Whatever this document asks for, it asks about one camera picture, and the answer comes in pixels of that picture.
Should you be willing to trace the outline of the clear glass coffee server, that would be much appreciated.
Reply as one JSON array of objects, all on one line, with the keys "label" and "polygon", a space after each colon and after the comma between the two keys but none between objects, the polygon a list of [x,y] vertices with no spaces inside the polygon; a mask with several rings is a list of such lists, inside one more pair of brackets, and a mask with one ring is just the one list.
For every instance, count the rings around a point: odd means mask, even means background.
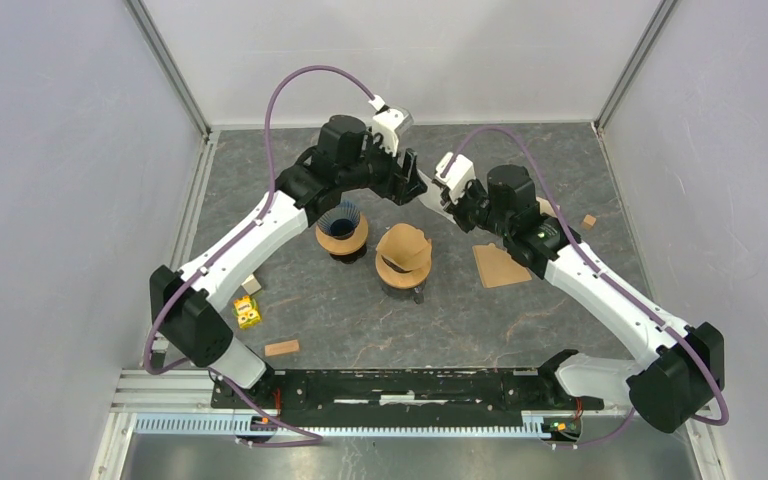
[{"label": "clear glass coffee server", "polygon": [[384,293],[393,299],[400,301],[412,301],[415,304],[422,304],[425,300],[424,290],[426,283],[422,282],[413,287],[394,287],[387,283],[382,284],[382,290]]}]

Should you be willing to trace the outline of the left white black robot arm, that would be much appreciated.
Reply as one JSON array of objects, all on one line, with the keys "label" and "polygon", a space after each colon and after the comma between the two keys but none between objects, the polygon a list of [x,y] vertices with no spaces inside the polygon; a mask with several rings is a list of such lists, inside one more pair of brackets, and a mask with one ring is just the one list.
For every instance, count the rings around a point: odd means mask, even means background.
[{"label": "left white black robot arm", "polygon": [[219,242],[178,270],[162,265],[151,274],[153,333],[186,361],[232,380],[248,406],[266,405],[274,394],[268,366],[235,337],[221,309],[272,254],[334,210],[343,193],[368,189],[396,205],[424,194],[415,152],[399,145],[412,123],[410,113],[395,107],[369,124],[332,116],[316,144],[277,176],[273,192]]}]

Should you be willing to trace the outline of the orange black coffee filter box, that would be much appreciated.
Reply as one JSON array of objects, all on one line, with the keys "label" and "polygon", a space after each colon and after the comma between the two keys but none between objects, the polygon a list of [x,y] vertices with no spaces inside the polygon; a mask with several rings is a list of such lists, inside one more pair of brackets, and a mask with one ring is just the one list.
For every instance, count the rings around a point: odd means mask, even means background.
[{"label": "orange black coffee filter box", "polygon": [[541,215],[546,215],[552,218],[557,217],[551,202],[549,202],[547,199],[542,197],[537,197],[536,200],[538,202],[539,211]]}]

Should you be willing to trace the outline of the brown filter stack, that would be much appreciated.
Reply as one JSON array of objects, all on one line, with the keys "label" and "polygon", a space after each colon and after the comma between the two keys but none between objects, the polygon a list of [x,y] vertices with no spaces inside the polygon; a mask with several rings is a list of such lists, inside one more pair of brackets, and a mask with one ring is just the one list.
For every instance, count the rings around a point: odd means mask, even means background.
[{"label": "brown filter stack", "polygon": [[508,252],[495,244],[472,247],[481,284],[484,288],[497,288],[529,282],[532,275],[519,265]]}]

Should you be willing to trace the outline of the brown paper coffee filter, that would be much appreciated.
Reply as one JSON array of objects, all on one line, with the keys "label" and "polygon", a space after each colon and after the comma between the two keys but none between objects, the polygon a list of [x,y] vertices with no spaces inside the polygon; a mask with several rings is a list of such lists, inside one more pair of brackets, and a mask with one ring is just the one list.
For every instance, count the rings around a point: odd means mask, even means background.
[{"label": "brown paper coffee filter", "polygon": [[376,252],[402,272],[417,271],[432,262],[432,242],[407,223],[392,226],[376,246]]}]

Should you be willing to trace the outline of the small blue ribbed dripper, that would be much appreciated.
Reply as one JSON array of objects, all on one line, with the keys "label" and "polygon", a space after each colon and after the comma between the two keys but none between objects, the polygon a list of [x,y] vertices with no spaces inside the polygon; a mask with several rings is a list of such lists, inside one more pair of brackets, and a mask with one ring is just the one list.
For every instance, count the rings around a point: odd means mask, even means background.
[{"label": "small blue ribbed dripper", "polygon": [[353,235],[361,218],[359,208],[346,200],[327,211],[318,221],[318,228],[328,237],[344,240]]}]

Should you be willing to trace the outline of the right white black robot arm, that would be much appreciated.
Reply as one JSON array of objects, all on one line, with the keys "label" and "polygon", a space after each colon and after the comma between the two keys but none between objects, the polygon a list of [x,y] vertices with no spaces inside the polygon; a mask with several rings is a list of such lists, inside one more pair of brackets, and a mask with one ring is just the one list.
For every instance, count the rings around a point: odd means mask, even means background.
[{"label": "right white black robot arm", "polygon": [[545,405],[562,408],[575,397],[629,403],[653,428],[673,433],[721,394],[722,333],[670,314],[618,277],[576,232],[545,212],[525,167],[497,166],[481,183],[471,163],[441,166],[434,182],[442,189],[441,206],[462,230],[498,235],[516,263],[575,299],[632,356],[556,356],[537,382]]}]

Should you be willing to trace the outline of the wooden ring dripper holder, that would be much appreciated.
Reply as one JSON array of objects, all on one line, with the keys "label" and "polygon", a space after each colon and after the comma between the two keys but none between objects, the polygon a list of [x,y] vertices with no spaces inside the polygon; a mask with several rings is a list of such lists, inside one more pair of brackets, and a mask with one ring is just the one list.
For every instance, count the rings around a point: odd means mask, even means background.
[{"label": "wooden ring dripper holder", "polygon": [[408,290],[423,284],[431,273],[431,266],[431,261],[428,261],[417,268],[406,270],[381,254],[375,257],[375,270],[379,279],[386,286],[399,290]]}]

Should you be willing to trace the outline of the white paper coffee filter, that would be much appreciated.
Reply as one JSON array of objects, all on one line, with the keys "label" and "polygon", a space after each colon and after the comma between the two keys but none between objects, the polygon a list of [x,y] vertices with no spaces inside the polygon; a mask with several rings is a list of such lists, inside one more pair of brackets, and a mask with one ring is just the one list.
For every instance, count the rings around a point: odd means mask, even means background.
[{"label": "white paper coffee filter", "polygon": [[454,217],[450,213],[447,213],[444,209],[442,188],[434,184],[432,179],[424,172],[418,171],[418,176],[420,180],[425,184],[426,191],[419,195],[417,199],[421,202],[422,205],[424,205],[432,212],[437,213],[450,223],[455,224]]}]

